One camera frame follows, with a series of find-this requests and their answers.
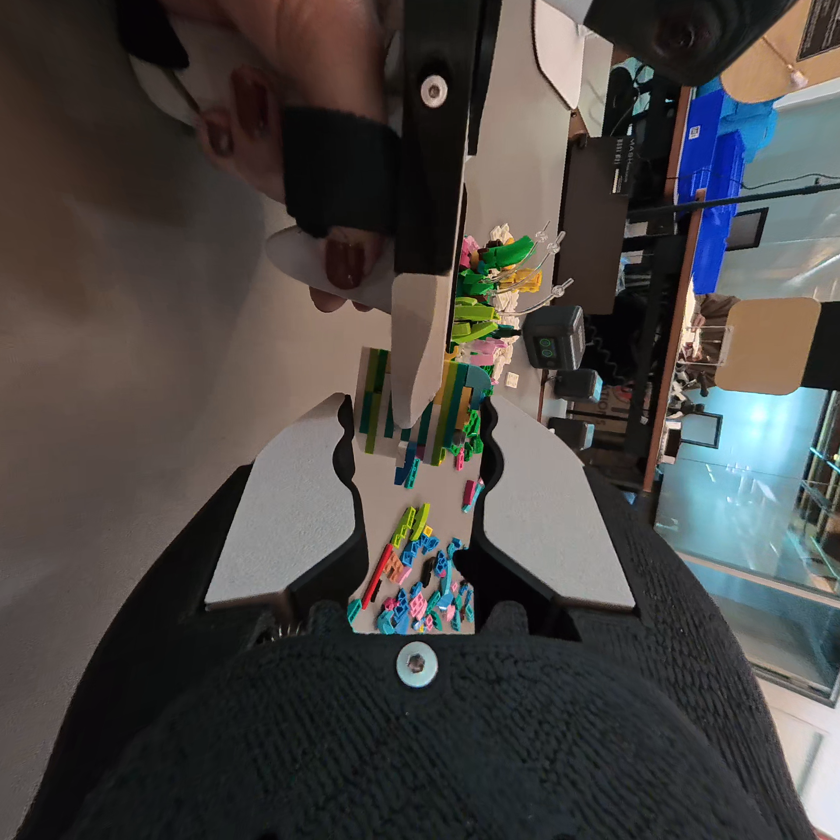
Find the pile of green bricks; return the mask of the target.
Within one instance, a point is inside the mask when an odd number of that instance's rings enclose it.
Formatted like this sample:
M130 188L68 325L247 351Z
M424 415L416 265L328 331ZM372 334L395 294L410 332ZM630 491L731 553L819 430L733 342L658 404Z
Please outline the pile of green bricks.
M480 435L480 413L470 411L462 428L457 428L453 435L453 441L446 446L446 450L452 455L456 471L461 471L470 460L481 455L484 444Z

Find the black framed screen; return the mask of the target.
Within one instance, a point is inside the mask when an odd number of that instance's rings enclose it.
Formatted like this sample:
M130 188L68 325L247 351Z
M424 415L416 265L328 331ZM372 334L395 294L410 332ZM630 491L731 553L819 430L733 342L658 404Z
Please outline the black framed screen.
M726 251L756 249L760 246L769 214L767 206L735 213L731 220Z
M690 413L666 418L666 426L679 432L682 443L717 449L720 444L723 415Z

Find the red bar brick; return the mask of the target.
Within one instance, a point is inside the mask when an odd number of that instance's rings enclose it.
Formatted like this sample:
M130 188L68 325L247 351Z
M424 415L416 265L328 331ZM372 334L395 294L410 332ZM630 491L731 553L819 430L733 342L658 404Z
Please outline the red bar brick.
M391 542L387 543L383 549L380 559L378 560L376 566L374 567L374 571L371 575L371 579L369 580L364 593L361 597L361 609L366 610L368 605L371 603L371 600L374 597L375 590L380 583L382 574L385 570L385 567L390 563L392 556L394 554L394 547Z

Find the person's left hand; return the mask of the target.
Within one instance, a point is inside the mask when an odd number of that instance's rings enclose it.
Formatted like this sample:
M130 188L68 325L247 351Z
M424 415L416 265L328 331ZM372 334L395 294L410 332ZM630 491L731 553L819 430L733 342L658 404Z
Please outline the person's left hand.
M376 2L120 2L117 11L153 104L193 123L213 163L324 242L332 287L357 288L393 234L399 171Z

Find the multicoloured striped brick model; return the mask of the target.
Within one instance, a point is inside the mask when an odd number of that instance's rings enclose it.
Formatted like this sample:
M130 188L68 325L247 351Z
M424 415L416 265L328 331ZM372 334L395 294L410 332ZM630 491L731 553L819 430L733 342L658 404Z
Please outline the multicoloured striped brick model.
M389 458L395 465L395 484L412 487L421 465L439 467L452 455L446 446L462 428L470 411L480 408L492 392L482 368L453 360L444 363L443 379L432 402L412 427L396 425L392 411L391 353L365 348L354 402L355 440L362 453Z

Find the black stand pole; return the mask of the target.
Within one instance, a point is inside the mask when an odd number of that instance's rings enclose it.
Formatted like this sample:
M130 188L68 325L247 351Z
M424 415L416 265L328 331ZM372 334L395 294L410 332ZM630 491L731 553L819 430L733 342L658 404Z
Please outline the black stand pole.
M696 200L681 204L664 204L662 206L651 206L646 208L639 208L629 212L626 220L632 224L640 224L642 222L649 222L657 217L673 217L681 214L691 214L696 211L705 211L710 208L728 207L741 204L750 203L768 203L773 200L796 197L796 196L811 196L821 193L836 192L839 190L839 182L820 183L799 186L788 190L760 192L749 195L740 195L732 197L724 197L717 199Z

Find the green brick flower model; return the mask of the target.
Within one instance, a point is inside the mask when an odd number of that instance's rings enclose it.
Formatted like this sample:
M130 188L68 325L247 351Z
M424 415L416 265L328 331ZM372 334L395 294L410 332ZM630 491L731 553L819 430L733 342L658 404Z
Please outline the green brick flower model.
M518 264L520 238L511 235L507 224L490 232L485 244L471 236L463 237L458 272L455 277L455 298L448 333L448 356L453 361L472 364L492 373L494 342L490 334L497 326L494 298L503 291L513 273L533 268L546 254L535 254ZM520 292L518 309L538 302L539 291Z

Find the black charger box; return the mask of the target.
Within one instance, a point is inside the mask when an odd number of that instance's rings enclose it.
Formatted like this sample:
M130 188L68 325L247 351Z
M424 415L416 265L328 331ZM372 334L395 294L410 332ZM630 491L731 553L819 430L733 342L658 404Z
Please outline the black charger box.
M595 426L574 417L552 417L548 420L549 430L575 452L582 452L592 446Z
M568 403L599 403L602 389L601 376L591 369L557 371L553 378L553 396Z

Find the black power box green display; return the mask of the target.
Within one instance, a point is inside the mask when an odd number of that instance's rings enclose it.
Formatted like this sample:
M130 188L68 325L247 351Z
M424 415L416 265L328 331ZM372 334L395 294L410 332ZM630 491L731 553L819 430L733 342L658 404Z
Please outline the black power box green display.
M585 316L579 306L549 305L527 314L521 337L533 369L576 371L585 352Z

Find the blue plastic bin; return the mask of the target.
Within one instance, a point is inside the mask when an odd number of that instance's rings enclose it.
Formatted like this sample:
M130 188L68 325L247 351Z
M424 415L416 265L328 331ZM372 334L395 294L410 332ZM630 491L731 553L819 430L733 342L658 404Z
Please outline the blue plastic bin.
M702 211L691 281L697 295L715 292L725 259L732 219L739 205L729 203Z

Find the white rounded mat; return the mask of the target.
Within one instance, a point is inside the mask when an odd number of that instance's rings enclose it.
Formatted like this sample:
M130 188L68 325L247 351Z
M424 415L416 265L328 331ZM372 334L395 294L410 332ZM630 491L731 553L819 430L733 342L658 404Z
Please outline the white rounded mat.
M565 106L579 106L585 52L585 28L555 2L535 1L532 40L540 72Z

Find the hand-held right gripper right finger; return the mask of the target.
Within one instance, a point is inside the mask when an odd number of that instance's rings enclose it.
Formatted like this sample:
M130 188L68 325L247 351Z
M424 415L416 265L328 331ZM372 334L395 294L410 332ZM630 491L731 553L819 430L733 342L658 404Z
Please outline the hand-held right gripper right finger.
M480 408L484 483L455 565L474 587L476 630L520 605L532 634L576 634L572 612L631 616L636 601L577 455L501 396Z

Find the clear acrylic box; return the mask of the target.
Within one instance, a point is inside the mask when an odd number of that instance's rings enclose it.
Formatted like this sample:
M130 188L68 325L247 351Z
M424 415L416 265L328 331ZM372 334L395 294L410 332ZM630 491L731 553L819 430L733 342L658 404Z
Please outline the clear acrylic box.
M728 363L733 328L725 325L689 326L681 340L681 358L688 364L718 368Z

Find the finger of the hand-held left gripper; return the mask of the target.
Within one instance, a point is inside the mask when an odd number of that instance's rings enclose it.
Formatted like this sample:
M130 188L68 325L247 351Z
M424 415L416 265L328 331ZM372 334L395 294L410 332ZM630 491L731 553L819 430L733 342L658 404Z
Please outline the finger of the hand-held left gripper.
M412 427L443 378L451 274L401 274L392 285L392 411Z

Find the black case white print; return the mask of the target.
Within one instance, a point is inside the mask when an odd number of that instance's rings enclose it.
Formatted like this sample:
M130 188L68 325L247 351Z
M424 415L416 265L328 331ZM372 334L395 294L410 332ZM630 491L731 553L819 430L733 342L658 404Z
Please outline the black case white print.
M636 162L629 135L569 144L558 225L565 236L553 279L572 279L563 299L590 316L613 312Z

